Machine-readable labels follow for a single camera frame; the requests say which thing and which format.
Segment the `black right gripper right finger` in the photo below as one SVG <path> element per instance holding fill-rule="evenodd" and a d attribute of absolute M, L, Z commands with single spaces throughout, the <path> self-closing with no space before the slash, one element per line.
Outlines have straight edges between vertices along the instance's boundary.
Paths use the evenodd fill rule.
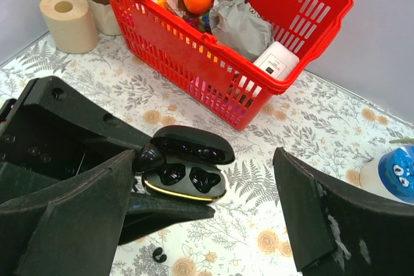
<path fill-rule="evenodd" d="M 413 206 L 327 175 L 278 147 L 274 175 L 303 275 L 412 275 Z"/>

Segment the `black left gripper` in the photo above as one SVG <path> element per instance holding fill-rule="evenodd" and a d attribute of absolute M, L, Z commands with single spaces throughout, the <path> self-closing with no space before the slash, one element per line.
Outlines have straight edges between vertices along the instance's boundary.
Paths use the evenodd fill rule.
<path fill-rule="evenodd" d="M 104 162 L 99 153 L 151 139 L 57 76 L 30 80 L 22 95 L 1 104 L 1 161 L 36 174 L 66 180 Z"/>

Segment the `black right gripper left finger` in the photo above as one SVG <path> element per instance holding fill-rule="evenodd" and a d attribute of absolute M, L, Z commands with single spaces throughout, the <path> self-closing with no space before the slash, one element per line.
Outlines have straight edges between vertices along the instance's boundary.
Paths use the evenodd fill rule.
<path fill-rule="evenodd" d="M 133 185 L 133 151 L 64 181 L 1 170 L 2 275 L 108 275 Z"/>

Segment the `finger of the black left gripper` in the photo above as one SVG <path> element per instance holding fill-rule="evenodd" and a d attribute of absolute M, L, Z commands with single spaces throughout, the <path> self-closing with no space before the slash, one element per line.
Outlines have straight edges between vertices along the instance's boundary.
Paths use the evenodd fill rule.
<path fill-rule="evenodd" d="M 128 244 L 174 224 L 213 218 L 214 214 L 214 208 L 204 203 L 132 193 L 118 244 Z"/>

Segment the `glossy black earbud charging case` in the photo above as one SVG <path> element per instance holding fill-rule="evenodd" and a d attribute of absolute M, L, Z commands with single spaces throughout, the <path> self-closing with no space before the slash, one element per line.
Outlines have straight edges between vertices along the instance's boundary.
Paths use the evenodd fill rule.
<path fill-rule="evenodd" d="M 193 127 L 169 125 L 159 129 L 150 143 L 166 163 L 142 173 L 146 191 L 206 204 L 226 194 L 227 179 L 219 167 L 235 161 L 227 140 Z"/>

